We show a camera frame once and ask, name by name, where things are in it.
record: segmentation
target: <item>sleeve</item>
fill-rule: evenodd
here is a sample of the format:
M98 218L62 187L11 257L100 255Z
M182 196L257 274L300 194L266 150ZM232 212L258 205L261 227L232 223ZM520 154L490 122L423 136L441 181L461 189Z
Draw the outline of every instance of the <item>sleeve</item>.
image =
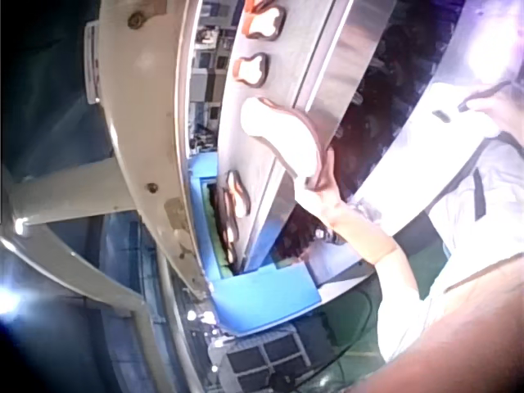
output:
M382 358L389 362L411 345L423 331L419 327L423 301L409 287L399 288L378 309L377 336Z

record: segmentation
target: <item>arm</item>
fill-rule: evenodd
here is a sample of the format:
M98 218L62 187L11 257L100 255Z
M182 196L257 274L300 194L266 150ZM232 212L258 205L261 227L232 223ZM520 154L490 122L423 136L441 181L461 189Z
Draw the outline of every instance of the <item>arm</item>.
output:
M297 180L296 201L375 266L384 299L393 297L399 288L411 288L418 293L413 271L397 242L341 200L333 166L334 153L330 149L317 189L314 192L306 190L304 182Z
M344 204L331 228L341 235L362 258L375 266L382 297L394 296L399 287L418 292L408 259L393 237Z

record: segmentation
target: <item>white shirt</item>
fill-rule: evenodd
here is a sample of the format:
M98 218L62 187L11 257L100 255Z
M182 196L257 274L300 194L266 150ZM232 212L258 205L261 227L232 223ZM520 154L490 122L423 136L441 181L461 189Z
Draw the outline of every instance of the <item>white shirt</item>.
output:
M425 300L405 288L384 299L378 310L378 346L385 361L411 346L439 319L443 294L473 274L524 252L524 160L514 147L493 141L477 168L486 198L486 215L475 220L471 175L430 211L436 231L451 251Z

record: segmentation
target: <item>screw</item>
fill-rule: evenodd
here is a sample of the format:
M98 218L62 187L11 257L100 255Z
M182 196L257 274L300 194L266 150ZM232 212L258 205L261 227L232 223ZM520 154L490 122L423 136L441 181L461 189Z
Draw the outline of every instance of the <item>screw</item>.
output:
M146 185L146 189L151 193L154 194L158 191L158 184L156 183L148 183Z
M146 16L142 11L136 11L131 14L131 16L128 19L128 27L132 30L138 30L142 26L144 26L144 23L146 23Z

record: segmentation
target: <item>metal bar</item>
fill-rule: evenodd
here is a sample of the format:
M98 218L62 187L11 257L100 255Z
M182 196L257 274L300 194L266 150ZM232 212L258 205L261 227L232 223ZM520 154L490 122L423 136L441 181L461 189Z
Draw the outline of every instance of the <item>metal bar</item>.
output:
M102 105L116 158L144 224L187 288L202 299L206 281L190 233L179 169L185 157L178 157L174 128L175 78L183 78L177 75L179 45L190 39L181 34L197 8L190 7L195 2L169 0L165 11L129 28L129 17L147 14L149 3L102 1Z
M15 233L8 196L2 198L0 242L44 276L82 296L118 309L132 311L144 358L159 393L175 391L166 364L156 346L151 316L144 299L134 291L108 278L64 244L46 225Z
M156 250L156 262L160 277L160 289L165 304L165 316L168 321L169 331L173 337L183 373L186 376L187 385L191 393L204 393L204 387L198 378L197 371L192 362L191 354L187 346L186 336L182 325L182 316L178 310L178 304L174 298L173 282L169 271L168 261L160 249Z
M115 158L15 184L11 200L26 225L135 209Z

